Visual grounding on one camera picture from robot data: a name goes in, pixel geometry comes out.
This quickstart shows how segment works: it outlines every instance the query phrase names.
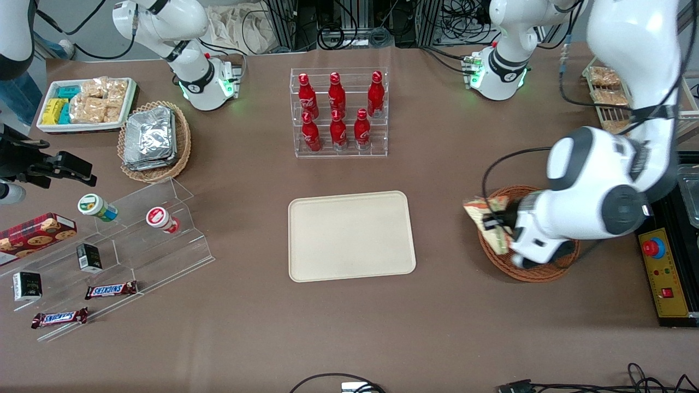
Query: round wicker basket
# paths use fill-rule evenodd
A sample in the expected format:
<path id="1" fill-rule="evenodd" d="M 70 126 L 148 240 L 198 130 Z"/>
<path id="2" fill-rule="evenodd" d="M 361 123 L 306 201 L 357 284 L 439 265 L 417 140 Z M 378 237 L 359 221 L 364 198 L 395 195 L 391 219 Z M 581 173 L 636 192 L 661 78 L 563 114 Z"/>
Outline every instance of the round wicker basket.
<path id="1" fill-rule="evenodd" d="M 134 180 L 146 183 L 157 183 L 164 178 L 174 178 L 182 172 L 185 165 L 187 165 L 187 161 L 189 161 L 189 154 L 192 152 L 192 134 L 189 132 L 189 124 L 187 124 L 185 115 L 182 114 L 182 111 L 174 103 L 167 101 L 149 102 L 136 108 L 134 113 L 151 110 L 160 105 L 167 106 L 175 113 L 178 160 L 175 165 L 148 169 L 146 171 L 132 171 L 122 164 L 122 172 Z M 119 131 L 119 144 L 117 145 L 117 155 L 122 159 L 122 162 L 124 161 L 124 134 L 126 132 L 126 126 L 126 123 L 122 124 L 122 128 Z"/>
<path id="2" fill-rule="evenodd" d="M 538 190 L 540 189 L 531 187 L 529 185 L 513 185 L 495 191 L 490 197 L 507 196 L 510 198 L 510 201 L 512 201 L 514 199 L 523 198 L 527 194 Z M 580 254 L 580 242 L 576 240 L 574 241 L 575 251 L 573 251 L 572 254 L 558 258 L 556 261 L 550 264 L 543 264 L 531 269 L 520 269 L 513 265 L 510 261 L 514 255 L 513 251 L 510 251 L 505 255 L 497 255 L 493 251 L 493 248 L 491 248 L 491 246 L 485 241 L 480 231 L 478 231 L 478 239 L 483 247 L 483 251 L 485 251 L 485 254 L 488 256 L 488 259 L 490 259 L 490 261 L 493 262 L 498 269 L 512 278 L 528 283 L 548 283 L 549 281 L 557 280 L 563 277 L 568 272 L 570 265 L 572 265 L 572 263 L 577 259 L 577 256 Z"/>

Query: clear acrylic display stand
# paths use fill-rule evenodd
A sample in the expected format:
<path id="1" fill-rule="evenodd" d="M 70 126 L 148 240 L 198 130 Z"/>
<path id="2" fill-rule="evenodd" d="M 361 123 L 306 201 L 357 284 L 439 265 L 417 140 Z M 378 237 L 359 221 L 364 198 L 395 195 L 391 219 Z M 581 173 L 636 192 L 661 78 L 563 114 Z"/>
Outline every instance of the clear acrylic display stand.
<path id="1" fill-rule="evenodd" d="M 384 75 L 383 83 L 386 94 L 384 95 L 384 114 L 379 118 L 369 118 L 371 130 L 371 148 L 359 150 L 354 142 L 354 121 L 356 111 L 366 108 L 368 103 L 368 90 L 371 86 L 371 74 L 381 71 Z M 330 138 L 330 101 L 328 100 L 328 88 L 330 88 L 330 74 L 340 74 L 340 81 L 345 88 L 347 97 L 347 149 L 338 152 L 333 149 Z M 303 141 L 301 132 L 301 102 L 298 100 L 298 75 L 308 74 L 310 85 L 315 90 L 320 114 L 315 124 L 318 126 L 320 138 L 323 140 L 323 148 L 319 152 L 312 152 Z M 294 149 L 299 158 L 333 158 L 333 157 L 385 157 L 389 154 L 389 70 L 387 67 L 355 67 L 334 69 L 291 69 L 289 81 L 289 95 L 291 99 L 291 126 L 294 129 Z"/>
<path id="2" fill-rule="evenodd" d="M 185 201 L 192 198 L 178 181 L 168 178 L 112 202 L 119 215 L 112 222 L 95 219 L 96 228 L 79 228 L 78 235 L 47 249 L 51 253 L 22 264 L 0 275 L 4 296 L 14 301 L 12 276 L 18 271 L 41 274 L 43 296 L 32 302 L 15 302 L 15 311 L 26 315 L 27 329 L 37 313 L 60 313 L 88 307 L 87 323 L 124 306 L 152 290 L 214 261 L 206 238 L 192 222 Z M 145 214 L 162 206 L 179 219 L 180 228 L 166 234 L 152 228 Z M 103 270 L 85 273 L 78 267 L 76 247 L 88 243 L 99 249 Z M 138 293 L 85 300 L 88 286 L 138 281 Z M 81 327 L 61 324 L 37 330 L 38 341 L 50 341 Z"/>

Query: emergency stop button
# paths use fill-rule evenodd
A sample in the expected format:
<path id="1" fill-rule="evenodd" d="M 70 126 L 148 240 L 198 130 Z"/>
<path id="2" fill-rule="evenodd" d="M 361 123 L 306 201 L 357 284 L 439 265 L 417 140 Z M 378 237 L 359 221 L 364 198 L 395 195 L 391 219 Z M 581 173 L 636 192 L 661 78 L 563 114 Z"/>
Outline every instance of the emergency stop button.
<path id="1" fill-rule="evenodd" d="M 660 259 L 665 256 L 665 243 L 659 238 L 651 238 L 641 245 L 643 253 L 651 258 Z"/>

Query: snickers bar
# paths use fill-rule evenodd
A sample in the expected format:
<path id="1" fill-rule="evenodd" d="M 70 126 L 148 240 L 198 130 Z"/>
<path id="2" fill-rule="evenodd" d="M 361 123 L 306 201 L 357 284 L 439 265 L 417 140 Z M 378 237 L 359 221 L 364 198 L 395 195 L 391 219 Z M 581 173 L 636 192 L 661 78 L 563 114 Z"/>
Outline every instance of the snickers bar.
<path id="1" fill-rule="evenodd" d="M 80 322 L 81 324 L 86 323 L 87 307 L 81 308 L 77 311 L 71 311 L 69 313 L 36 314 L 34 320 L 31 321 L 31 328 L 38 329 L 40 327 L 52 326 L 54 324 L 63 324 L 71 322 Z"/>
<path id="2" fill-rule="evenodd" d="M 87 287 L 85 300 L 90 300 L 93 297 L 117 296 L 122 294 L 135 294 L 138 291 L 136 281 L 127 283 L 102 285 L 100 287 Z"/>

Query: red cookie box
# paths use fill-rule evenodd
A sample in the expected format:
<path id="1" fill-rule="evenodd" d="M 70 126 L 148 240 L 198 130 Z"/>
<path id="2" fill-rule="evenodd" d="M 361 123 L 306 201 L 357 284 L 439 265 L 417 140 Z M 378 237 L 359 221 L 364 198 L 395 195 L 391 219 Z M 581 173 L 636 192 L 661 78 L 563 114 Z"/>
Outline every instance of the red cookie box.
<path id="1" fill-rule="evenodd" d="M 0 232 L 0 266 L 78 233 L 75 221 L 46 213 Z"/>

